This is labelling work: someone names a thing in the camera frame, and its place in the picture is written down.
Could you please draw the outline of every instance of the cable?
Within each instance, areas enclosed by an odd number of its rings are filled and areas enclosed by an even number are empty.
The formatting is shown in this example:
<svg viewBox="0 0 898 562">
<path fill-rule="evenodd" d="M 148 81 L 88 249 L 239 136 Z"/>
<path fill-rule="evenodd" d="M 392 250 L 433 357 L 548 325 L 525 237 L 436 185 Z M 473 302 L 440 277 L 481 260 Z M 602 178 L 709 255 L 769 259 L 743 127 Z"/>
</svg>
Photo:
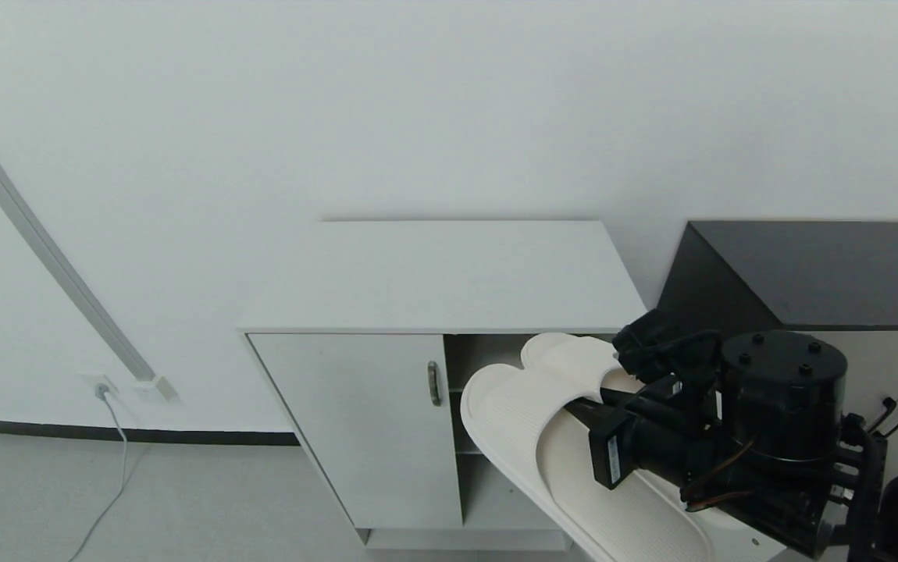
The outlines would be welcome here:
<svg viewBox="0 0 898 562">
<path fill-rule="evenodd" d="M 739 449 L 739 451 L 737 451 L 733 455 L 731 455 L 730 458 L 728 458 L 727 460 L 714 466 L 712 470 L 710 470 L 706 474 L 700 476 L 699 478 L 696 478 L 691 484 L 682 488 L 682 495 L 681 495 L 682 501 L 687 502 L 687 501 L 691 500 L 692 496 L 696 495 L 696 492 L 699 491 L 699 488 L 702 488 L 707 482 L 710 481 L 710 479 L 712 479 L 714 476 L 719 474 L 721 470 L 734 464 L 734 461 L 741 458 L 741 455 L 746 453 L 746 451 L 748 449 L 750 449 L 751 446 L 754 444 L 755 444 L 755 440 L 751 439 L 751 441 L 748 441 L 747 445 L 741 447 L 741 449 Z"/>
<path fill-rule="evenodd" d="M 734 500 L 737 498 L 747 497 L 753 493 L 755 493 L 755 491 L 753 491 L 753 490 L 743 490 L 743 491 L 739 491 L 739 492 L 727 492 L 726 494 L 714 496 L 712 498 L 706 498 L 704 500 L 688 502 L 688 505 L 685 508 L 685 512 L 696 513 L 698 511 L 702 511 L 703 509 L 709 509 L 711 507 L 717 506 L 721 502 L 725 502 L 727 500 Z"/>
<path fill-rule="evenodd" d="M 84 545 L 88 544 L 89 538 L 91 538 L 91 534 L 95 532 L 95 527 L 98 526 L 98 523 L 105 517 L 106 513 L 109 512 L 109 508 L 112 507 L 114 503 L 119 499 L 119 496 L 123 495 L 123 490 L 127 488 L 127 434 L 123 433 L 123 428 L 119 424 L 119 420 L 116 419 L 116 412 L 113 411 L 112 405 L 109 404 L 109 398 L 106 398 L 106 393 L 111 392 L 109 387 L 104 384 L 95 385 L 95 397 L 105 404 L 106 408 L 109 409 L 109 415 L 112 416 L 113 423 L 116 424 L 116 431 L 119 432 L 119 436 L 123 438 L 123 470 L 119 477 L 119 491 L 116 492 L 116 496 L 112 498 L 112 501 L 109 502 L 109 505 L 105 506 L 105 509 L 102 510 L 102 513 L 99 514 L 98 518 L 95 519 L 95 523 L 91 524 L 91 528 L 88 529 L 88 533 L 85 533 L 84 540 L 81 541 L 81 545 L 77 547 L 77 551 L 74 552 L 74 556 L 67 562 L 74 562 L 75 558 L 78 558 L 78 555 L 81 554 L 81 551 L 84 550 Z"/>
</svg>

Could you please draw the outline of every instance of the white wall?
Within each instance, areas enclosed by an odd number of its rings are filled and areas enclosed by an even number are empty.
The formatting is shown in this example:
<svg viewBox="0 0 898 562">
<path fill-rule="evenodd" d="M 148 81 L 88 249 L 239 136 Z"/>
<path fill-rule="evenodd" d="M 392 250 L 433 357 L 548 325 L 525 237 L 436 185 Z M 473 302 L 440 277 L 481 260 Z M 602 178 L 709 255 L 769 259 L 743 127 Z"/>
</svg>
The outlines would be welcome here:
<svg viewBox="0 0 898 562">
<path fill-rule="evenodd" d="M 284 429 L 232 326 L 309 221 L 601 217 L 653 304 L 687 217 L 898 219 L 898 3 L 0 2 L 0 160 L 184 396 L 140 425 Z M 49 358 L 0 416 L 102 421 Z"/>
</svg>

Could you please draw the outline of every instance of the white slipper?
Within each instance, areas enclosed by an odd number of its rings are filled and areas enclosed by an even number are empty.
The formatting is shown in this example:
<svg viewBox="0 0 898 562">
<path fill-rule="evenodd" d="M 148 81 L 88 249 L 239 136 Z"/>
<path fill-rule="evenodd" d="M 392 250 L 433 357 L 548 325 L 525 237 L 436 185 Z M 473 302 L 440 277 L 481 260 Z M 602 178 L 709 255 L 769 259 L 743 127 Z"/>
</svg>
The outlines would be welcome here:
<svg viewBox="0 0 898 562">
<path fill-rule="evenodd" d="M 597 484 L 587 429 L 563 410 L 597 394 L 594 388 L 538 369 L 490 365 L 464 388 L 460 417 L 488 460 L 598 562 L 762 562 L 782 551 L 729 517 L 685 513 L 645 471 L 614 490 Z"/>
<path fill-rule="evenodd" d="M 593 389 L 589 398 L 601 402 L 598 389 L 605 387 L 637 392 L 643 384 L 626 374 L 612 344 L 590 336 L 546 333 L 534 336 L 522 347 L 522 366 L 554 375 Z"/>
</svg>

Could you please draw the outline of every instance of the cabinet shelf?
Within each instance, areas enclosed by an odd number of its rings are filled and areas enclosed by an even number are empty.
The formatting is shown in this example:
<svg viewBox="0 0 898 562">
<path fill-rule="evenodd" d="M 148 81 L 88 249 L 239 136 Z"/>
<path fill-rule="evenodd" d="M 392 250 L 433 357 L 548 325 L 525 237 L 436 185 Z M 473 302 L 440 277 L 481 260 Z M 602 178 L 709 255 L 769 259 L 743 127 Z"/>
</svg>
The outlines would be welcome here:
<svg viewBox="0 0 898 562">
<path fill-rule="evenodd" d="M 458 334 L 443 336 L 449 392 L 463 392 L 480 369 L 495 363 L 522 367 L 522 346 L 535 334 Z"/>
<path fill-rule="evenodd" d="M 484 456 L 459 456 L 456 468 L 459 470 L 464 530 L 559 529 Z"/>
</svg>

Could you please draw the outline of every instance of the robotic hand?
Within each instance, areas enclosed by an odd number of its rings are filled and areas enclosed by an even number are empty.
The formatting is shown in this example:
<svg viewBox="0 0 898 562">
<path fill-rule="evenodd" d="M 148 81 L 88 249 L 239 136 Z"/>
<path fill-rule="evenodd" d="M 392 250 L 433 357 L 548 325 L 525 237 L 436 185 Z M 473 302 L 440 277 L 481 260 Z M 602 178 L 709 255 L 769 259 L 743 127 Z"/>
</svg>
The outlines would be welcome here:
<svg viewBox="0 0 898 562">
<path fill-rule="evenodd" d="M 853 562 L 898 560 L 880 528 L 889 434 L 843 415 L 838 349 L 782 330 L 682 335 L 659 311 L 612 343 L 646 386 L 566 406 L 589 428 L 599 484 L 646 469 L 678 486 L 687 510 L 716 506 L 812 558 L 847 544 Z"/>
</svg>

